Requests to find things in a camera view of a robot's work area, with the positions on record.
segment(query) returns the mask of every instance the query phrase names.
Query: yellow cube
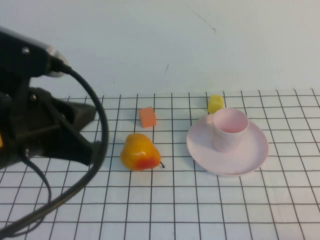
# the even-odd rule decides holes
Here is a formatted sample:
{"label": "yellow cube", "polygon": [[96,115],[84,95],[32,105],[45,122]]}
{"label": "yellow cube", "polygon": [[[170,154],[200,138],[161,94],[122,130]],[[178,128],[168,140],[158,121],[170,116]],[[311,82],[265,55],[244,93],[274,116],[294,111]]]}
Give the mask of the yellow cube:
{"label": "yellow cube", "polygon": [[224,107],[224,98],[219,95],[212,94],[208,103],[208,112],[214,114],[216,111]]}

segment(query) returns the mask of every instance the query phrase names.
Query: black wire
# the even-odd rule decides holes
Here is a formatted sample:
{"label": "black wire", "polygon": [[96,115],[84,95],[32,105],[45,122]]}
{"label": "black wire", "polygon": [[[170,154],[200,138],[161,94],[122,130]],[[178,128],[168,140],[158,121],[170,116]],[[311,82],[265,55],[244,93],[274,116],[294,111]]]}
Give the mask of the black wire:
{"label": "black wire", "polygon": [[21,229],[29,226],[30,224],[36,222],[37,220],[42,219],[45,215],[49,214],[78,192],[83,189],[90,180],[97,174],[100,167],[102,166],[105,156],[107,154],[108,142],[109,142],[109,129],[108,129],[108,120],[105,113],[105,110],[99,101],[95,91],[91,88],[91,86],[83,79],[77,72],[75,72],[71,67],[65,65],[62,60],[58,58],[52,58],[52,68],[56,72],[63,72],[75,78],[81,86],[86,90],[88,95],[91,97],[95,108],[99,114],[100,122],[101,122],[101,144],[95,155],[95,159],[91,160],[93,163],[92,167],[89,171],[72,187],[70,187],[67,191],[62,193],[60,196],[44,205],[43,207],[37,209],[36,211],[29,213],[28,215],[20,218],[19,220],[11,223],[8,226],[5,226],[0,230],[0,240],[12,236],[14,233],[20,231]]}
{"label": "black wire", "polygon": [[[44,184],[46,185],[46,188],[48,189],[48,203],[50,203],[51,201],[51,197],[52,197],[52,192],[51,192],[51,187],[50,187],[50,184],[46,178],[46,176],[44,175],[44,173],[40,170],[40,168],[35,165],[32,161],[30,161],[29,158],[27,158],[27,156],[25,155],[21,155],[20,156],[21,158],[21,162],[23,162],[25,165],[27,165],[28,167],[30,167],[32,170],[35,171],[35,173],[38,174],[38,176],[42,179],[42,181],[44,182]],[[45,216],[43,216],[42,218],[40,218],[40,220],[34,225],[32,226],[31,228],[29,228],[28,230],[26,231],[21,231],[21,232],[18,232],[18,233],[14,233],[13,235],[10,236],[10,238],[15,238],[15,237],[18,237],[18,236],[21,236],[21,235],[25,235],[27,233],[30,233],[32,232],[33,230],[35,230],[37,227],[39,227],[39,225],[44,221],[45,219]]]}

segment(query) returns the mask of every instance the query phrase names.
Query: orange cube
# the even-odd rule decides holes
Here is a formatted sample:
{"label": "orange cube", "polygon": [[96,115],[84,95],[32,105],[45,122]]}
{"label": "orange cube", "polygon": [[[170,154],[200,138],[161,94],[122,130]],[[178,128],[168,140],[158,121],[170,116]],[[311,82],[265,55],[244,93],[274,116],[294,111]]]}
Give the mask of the orange cube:
{"label": "orange cube", "polygon": [[144,129],[156,125],[156,114],[152,106],[139,109],[139,116]]}

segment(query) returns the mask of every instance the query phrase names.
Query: pink plate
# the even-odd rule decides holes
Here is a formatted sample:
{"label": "pink plate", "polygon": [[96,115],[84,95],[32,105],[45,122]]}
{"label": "pink plate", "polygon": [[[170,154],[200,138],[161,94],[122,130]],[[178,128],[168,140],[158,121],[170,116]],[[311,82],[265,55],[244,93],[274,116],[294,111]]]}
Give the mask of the pink plate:
{"label": "pink plate", "polygon": [[186,145],[193,159],[216,175],[239,176],[259,168],[268,156],[268,141],[262,130],[250,121],[239,146],[222,153],[212,143],[212,116],[201,118],[189,129]]}

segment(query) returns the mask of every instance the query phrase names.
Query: grid paper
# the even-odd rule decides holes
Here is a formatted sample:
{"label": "grid paper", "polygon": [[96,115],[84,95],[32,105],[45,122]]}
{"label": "grid paper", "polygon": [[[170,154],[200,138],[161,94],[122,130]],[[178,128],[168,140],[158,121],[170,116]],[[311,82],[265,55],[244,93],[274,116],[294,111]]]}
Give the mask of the grid paper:
{"label": "grid paper", "polygon": [[[16,239],[320,239],[320,90],[216,92],[226,107],[246,113],[269,142],[265,163],[241,177],[210,174],[188,152],[187,132],[208,114],[210,94],[101,96],[110,130],[102,168],[38,229]],[[137,110],[149,106],[157,125],[142,128]],[[82,134],[95,141],[100,131],[96,117]],[[165,168],[124,168],[120,151],[132,132],[153,140]],[[45,172],[53,198],[88,171],[65,160],[32,161]],[[19,163],[0,170],[0,196],[3,227],[45,204],[48,191],[32,169]]]}

